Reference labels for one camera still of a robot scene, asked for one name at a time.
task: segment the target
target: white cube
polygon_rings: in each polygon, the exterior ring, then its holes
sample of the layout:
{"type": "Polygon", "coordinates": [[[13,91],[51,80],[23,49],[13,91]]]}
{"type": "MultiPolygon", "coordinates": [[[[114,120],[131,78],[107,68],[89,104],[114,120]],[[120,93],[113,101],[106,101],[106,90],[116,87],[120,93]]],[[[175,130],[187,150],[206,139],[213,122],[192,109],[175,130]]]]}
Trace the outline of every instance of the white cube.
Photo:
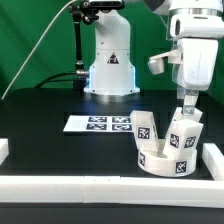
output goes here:
{"type": "Polygon", "coordinates": [[[167,158],[190,158],[197,146],[203,124],[192,120],[174,121],[167,134],[163,154],[167,158]]]}
{"type": "Polygon", "coordinates": [[[180,120],[192,120],[192,121],[195,121],[195,122],[199,122],[200,119],[201,119],[201,116],[202,116],[202,112],[198,109],[195,108],[195,111],[194,111],[194,115],[183,115],[182,114],[182,107],[177,107],[176,108],[176,111],[173,115],[173,118],[172,118],[172,121],[170,123],[170,126],[168,128],[168,131],[167,131],[167,134],[170,132],[170,128],[172,127],[173,125],[173,122],[174,121],[180,121],[180,120]]]}
{"type": "Polygon", "coordinates": [[[153,113],[134,110],[130,118],[137,148],[157,152],[159,141],[153,113]]]}

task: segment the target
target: white wall block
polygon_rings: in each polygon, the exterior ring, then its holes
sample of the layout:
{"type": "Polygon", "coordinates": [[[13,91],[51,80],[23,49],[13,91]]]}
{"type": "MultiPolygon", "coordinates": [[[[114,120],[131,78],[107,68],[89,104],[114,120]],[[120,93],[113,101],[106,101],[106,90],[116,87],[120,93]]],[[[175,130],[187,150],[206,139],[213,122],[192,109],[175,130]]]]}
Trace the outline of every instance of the white wall block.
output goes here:
{"type": "Polygon", "coordinates": [[[170,159],[180,159],[192,155],[197,146],[203,124],[192,120],[174,121],[166,138],[163,153],[170,159]]]}
{"type": "Polygon", "coordinates": [[[121,178],[121,203],[224,207],[224,182],[121,178]]]}
{"type": "Polygon", "coordinates": [[[130,118],[137,148],[157,152],[159,141],[153,113],[134,110],[130,118]]]}
{"type": "Polygon", "coordinates": [[[120,203],[120,177],[85,177],[84,203],[120,203]]]}
{"type": "Polygon", "coordinates": [[[0,176],[0,202],[83,203],[84,177],[0,176]]]}
{"type": "Polygon", "coordinates": [[[4,162],[6,157],[9,155],[8,139],[0,139],[0,165],[4,162]]]}
{"type": "Polygon", "coordinates": [[[215,144],[204,144],[202,159],[216,181],[224,181],[224,156],[215,144]]]}

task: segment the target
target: black cable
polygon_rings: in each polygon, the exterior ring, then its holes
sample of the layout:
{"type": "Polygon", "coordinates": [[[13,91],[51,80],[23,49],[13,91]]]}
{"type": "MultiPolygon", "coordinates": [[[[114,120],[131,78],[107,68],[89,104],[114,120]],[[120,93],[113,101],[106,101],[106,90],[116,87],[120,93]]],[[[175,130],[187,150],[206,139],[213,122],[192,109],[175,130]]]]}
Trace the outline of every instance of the black cable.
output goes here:
{"type": "Polygon", "coordinates": [[[43,85],[45,85],[46,83],[52,83],[52,82],[73,82],[76,79],[59,79],[59,80],[49,80],[49,81],[43,81],[40,84],[38,84],[38,88],[40,89],[43,85]]]}
{"type": "Polygon", "coordinates": [[[67,76],[67,75],[76,75],[76,72],[63,72],[63,73],[59,73],[59,74],[56,74],[56,75],[52,75],[52,76],[46,78],[45,80],[43,80],[42,82],[40,82],[39,84],[37,84],[35,86],[35,88],[39,89],[46,82],[51,81],[52,79],[60,78],[60,77],[67,76]]]}

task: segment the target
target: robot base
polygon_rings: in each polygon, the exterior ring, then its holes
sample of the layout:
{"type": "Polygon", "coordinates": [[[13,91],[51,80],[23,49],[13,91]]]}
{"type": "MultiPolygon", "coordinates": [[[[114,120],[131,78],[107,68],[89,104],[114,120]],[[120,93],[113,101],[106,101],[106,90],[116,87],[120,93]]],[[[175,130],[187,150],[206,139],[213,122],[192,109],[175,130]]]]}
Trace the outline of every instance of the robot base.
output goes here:
{"type": "Polygon", "coordinates": [[[127,95],[100,95],[90,92],[84,92],[84,96],[89,99],[106,103],[123,103],[128,101],[137,100],[140,97],[140,92],[134,92],[127,95]]]}

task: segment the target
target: white block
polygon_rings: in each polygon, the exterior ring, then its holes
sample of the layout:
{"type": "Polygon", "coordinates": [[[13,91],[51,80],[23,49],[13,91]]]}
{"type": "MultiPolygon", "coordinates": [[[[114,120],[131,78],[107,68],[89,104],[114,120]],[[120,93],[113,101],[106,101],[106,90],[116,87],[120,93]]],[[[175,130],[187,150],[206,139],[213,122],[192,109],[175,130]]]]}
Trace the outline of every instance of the white block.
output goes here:
{"type": "Polygon", "coordinates": [[[184,158],[167,158],[162,154],[165,140],[160,141],[159,152],[139,150],[138,165],[144,171],[163,177],[181,177],[195,171],[197,150],[192,151],[191,156],[184,158]]]}
{"type": "Polygon", "coordinates": [[[85,177],[84,203],[119,203],[120,177],[85,177]]]}
{"type": "Polygon", "coordinates": [[[137,148],[157,152],[159,141],[153,113],[134,110],[130,118],[137,148]]]}
{"type": "Polygon", "coordinates": [[[177,107],[176,108],[176,111],[173,115],[173,118],[172,118],[172,121],[170,123],[170,126],[168,128],[168,131],[167,131],[167,134],[170,132],[170,128],[172,127],[173,125],[173,122],[174,121],[180,121],[180,120],[192,120],[192,121],[195,121],[195,122],[199,122],[200,119],[201,119],[201,116],[202,116],[202,112],[198,109],[195,108],[195,111],[194,111],[194,115],[183,115],[182,114],[182,107],[177,107]]]}
{"type": "Polygon", "coordinates": [[[192,120],[174,121],[166,138],[163,153],[168,158],[179,159],[184,155],[191,157],[197,146],[203,124],[192,120]]]}
{"type": "Polygon", "coordinates": [[[6,157],[9,155],[8,139],[0,139],[0,165],[4,162],[6,157]]]}
{"type": "Polygon", "coordinates": [[[84,177],[0,176],[0,202],[83,203],[84,177]]]}
{"type": "Polygon", "coordinates": [[[215,144],[203,144],[202,159],[216,181],[224,181],[224,156],[215,144]]]}
{"type": "Polygon", "coordinates": [[[121,203],[224,208],[224,182],[122,177],[121,203]]]}

